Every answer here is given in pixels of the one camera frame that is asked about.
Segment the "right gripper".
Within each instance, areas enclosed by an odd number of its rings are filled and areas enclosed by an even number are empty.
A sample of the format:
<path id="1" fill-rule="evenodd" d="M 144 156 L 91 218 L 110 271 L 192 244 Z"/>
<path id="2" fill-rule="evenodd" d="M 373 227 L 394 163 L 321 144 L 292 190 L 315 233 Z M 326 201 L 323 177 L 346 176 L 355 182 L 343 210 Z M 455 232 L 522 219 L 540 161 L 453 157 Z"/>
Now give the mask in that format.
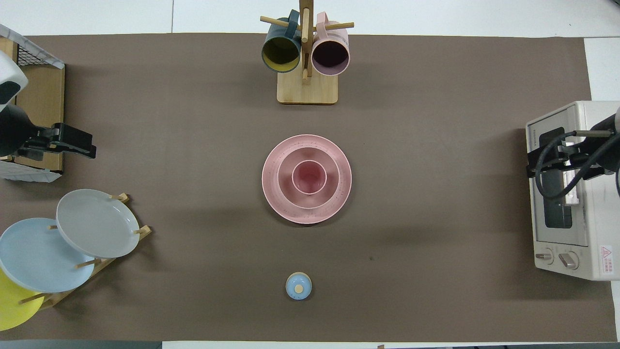
<path id="1" fill-rule="evenodd" d="M 567 137 L 585 137 L 584 141 L 573 145 L 562 145 Z M 527 177 L 535 178 L 537 163 L 542 159 L 540 174 L 551 170 L 576 169 L 608 140 L 608 130 L 576 130 L 564 136 L 559 145 L 553 145 L 544 153 L 540 147 L 527 153 Z"/>

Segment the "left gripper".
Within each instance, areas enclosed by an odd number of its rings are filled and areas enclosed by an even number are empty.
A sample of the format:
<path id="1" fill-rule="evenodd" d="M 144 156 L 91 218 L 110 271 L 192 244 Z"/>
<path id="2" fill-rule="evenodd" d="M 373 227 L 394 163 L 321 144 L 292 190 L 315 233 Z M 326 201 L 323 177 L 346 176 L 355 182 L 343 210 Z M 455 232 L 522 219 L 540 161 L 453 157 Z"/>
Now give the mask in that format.
<path id="1" fill-rule="evenodd" d="M 50 143 L 52 139 L 59 143 Z M 53 124 L 52 128 L 34 126 L 20 147 L 19 156 L 42 160 L 47 149 L 52 153 L 75 153 L 89 159 L 96 158 L 93 135 L 62 122 Z"/>

